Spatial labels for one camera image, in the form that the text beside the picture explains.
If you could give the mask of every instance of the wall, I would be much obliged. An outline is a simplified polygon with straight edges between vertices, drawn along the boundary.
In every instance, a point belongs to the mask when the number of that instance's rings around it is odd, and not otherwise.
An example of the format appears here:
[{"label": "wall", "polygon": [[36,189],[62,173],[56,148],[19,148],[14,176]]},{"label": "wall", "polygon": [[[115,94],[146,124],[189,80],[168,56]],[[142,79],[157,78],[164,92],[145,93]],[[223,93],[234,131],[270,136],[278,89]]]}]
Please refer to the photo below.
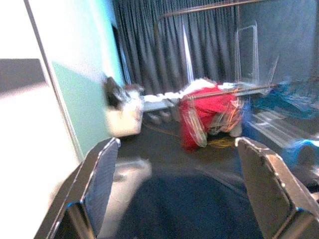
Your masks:
[{"label": "wall", "polygon": [[1,238],[33,238],[78,165],[21,0],[0,1]]},{"label": "wall", "polygon": [[106,74],[123,84],[113,10],[102,0],[30,0],[30,5],[85,155],[110,137],[101,81]]},{"label": "wall", "polygon": [[275,81],[308,76],[314,62],[316,0],[273,0],[240,6],[241,23],[258,25],[259,71],[263,83],[279,55]]}]

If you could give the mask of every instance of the metal pole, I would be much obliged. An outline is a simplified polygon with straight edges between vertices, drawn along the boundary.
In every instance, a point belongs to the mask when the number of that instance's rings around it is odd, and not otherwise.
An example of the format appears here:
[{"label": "metal pole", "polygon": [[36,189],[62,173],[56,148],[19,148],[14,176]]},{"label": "metal pole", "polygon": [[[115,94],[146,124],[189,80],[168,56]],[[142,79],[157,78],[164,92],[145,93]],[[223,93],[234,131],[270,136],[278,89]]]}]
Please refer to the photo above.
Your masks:
[{"label": "metal pole", "polygon": [[183,14],[188,14],[188,13],[192,13],[192,12],[207,11],[207,10],[212,10],[212,9],[216,9],[216,8],[221,8],[221,7],[230,7],[230,6],[237,6],[237,5],[243,5],[243,4],[249,4],[249,3],[262,2],[262,1],[270,1],[270,0],[223,1],[223,2],[217,2],[217,3],[212,3],[212,4],[206,4],[206,5],[201,5],[201,6],[185,8],[185,9],[178,10],[178,11],[168,12],[168,13],[161,15],[156,20],[156,22],[154,24],[154,31],[158,31],[159,22],[166,17],[183,15]]},{"label": "metal pole", "polygon": [[[311,77],[309,82],[319,81],[319,76]],[[290,85],[292,84],[302,84],[304,82],[301,81],[294,81],[290,82]],[[196,100],[196,99],[203,99],[203,98],[209,98],[214,96],[223,96],[223,95],[229,95],[229,94],[236,94],[236,93],[245,93],[250,91],[257,91],[257,90],[263,90],[263,89],[269,89],[276,86],[279,86],[280,84],[271,84],[271,85],[264,85],[264,86],[258,86],[258,87],[251,87],[249,89],[242,89],[242,90],[231,90],[231,91],[225,91],[225,92],[218,92],[218,93],[207,93],[192,97],[183,98],[181,101],[190,101],[190,100]]]}]

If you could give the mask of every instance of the teal wall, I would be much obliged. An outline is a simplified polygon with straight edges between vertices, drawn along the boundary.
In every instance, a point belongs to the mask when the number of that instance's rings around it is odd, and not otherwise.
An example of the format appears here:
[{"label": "teal wall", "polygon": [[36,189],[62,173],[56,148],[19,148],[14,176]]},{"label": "teal wall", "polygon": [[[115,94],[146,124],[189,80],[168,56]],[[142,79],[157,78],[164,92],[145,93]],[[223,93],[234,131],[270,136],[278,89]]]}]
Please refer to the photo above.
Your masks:
[{"label": "teal wall", "polygon": [[100,34],[103,71],[122,86],[124,84],[123,74],[112,29],[112,25],[116,26],[112,0],[89,1]]},{"label": "teal wall", "polygon": [[83,155],[110,137],[102,80],[123,77],[112,0],[30,0]]},{"label": "teal wall", "polygon": [[58,63],[53,62],[53,68],[85,156],[98,142],[110,137],[105,123],[103,88]]}]

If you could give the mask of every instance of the cable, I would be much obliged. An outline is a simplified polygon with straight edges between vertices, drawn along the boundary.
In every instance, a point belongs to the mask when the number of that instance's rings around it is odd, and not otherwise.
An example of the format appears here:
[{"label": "cable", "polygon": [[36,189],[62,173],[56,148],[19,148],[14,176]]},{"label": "cable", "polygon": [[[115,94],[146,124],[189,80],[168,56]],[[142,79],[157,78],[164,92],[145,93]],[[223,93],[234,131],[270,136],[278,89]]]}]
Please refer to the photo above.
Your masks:
[{"label": "cable", "polygon": [[227,147],[232,147],[235,145],[234,139],[231,137],[223,137],[220,139],[214,139],[212,141],[209,141],[207,144],[214,148],[227,148]]},{"label": "cable", "polygon": [[149,124],[146,124],[146,123],[144,123],[144,122],[142,122],[142,124],[143,124],[144,126],[146,126],[147,128],[150,128],[150,129],[152,129],[152,130],[154,130],[154,131],[161,132],[161,133],[165,133],[165,134],[168,134],[168,135],[175,136],[175,137],[179,138],[178,135],[176,135],[176,134],[174,134],[174,133],[172,133],[172,132],[169,132],[168,130],[160,129],[160,128],[151,126],[151,125],[149,125]]}]

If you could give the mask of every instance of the white basket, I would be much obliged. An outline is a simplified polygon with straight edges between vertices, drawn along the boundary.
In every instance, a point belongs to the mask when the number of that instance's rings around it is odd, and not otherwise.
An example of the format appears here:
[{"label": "white basket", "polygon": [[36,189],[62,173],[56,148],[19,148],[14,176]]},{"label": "white basket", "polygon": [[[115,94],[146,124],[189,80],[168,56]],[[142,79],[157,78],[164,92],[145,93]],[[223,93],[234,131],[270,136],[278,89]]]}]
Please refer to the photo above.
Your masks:
[{"label": "white basket", "polygon": [[122,110],[106,109],[105,117],[112,136],[123,137],[141,132],[143,104],[140,99],[132,100]]}]

